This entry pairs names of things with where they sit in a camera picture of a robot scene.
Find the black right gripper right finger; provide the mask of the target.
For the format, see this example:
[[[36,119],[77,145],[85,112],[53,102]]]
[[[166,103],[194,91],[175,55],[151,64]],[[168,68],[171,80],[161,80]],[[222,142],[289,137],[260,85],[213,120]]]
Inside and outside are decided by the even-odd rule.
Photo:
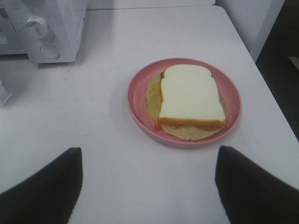
[[[299,191],[229,146],[220,146],[215,184],[232,224],[297,224]]]

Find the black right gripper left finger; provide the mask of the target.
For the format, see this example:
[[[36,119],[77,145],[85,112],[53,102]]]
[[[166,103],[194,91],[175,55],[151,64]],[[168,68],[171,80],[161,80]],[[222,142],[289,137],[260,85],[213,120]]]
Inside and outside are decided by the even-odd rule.
[[[66,224],[83,184],[81,148],[67,149],[0,195],[2,224]]]

